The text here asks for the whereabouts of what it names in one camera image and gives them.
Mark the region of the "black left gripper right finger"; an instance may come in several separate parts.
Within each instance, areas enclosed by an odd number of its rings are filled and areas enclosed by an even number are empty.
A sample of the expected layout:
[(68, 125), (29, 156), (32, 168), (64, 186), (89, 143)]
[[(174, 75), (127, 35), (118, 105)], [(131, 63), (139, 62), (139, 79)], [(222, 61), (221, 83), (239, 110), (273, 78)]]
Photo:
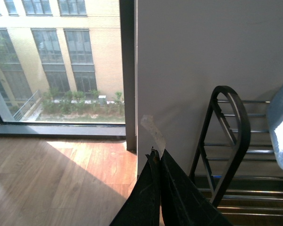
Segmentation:
[(168, 151), (160, 160), (162, 217), (166, 226), (231, 226), (197, 189)]

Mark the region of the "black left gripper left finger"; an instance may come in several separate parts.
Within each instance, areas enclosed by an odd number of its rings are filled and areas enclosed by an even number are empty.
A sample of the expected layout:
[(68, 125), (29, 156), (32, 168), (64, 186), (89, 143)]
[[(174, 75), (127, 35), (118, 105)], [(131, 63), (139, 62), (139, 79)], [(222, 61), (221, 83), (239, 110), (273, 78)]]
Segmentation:
[(111, 226), (158, 226), (160, 214), (159, 153), (151, 149), (128, 199)]

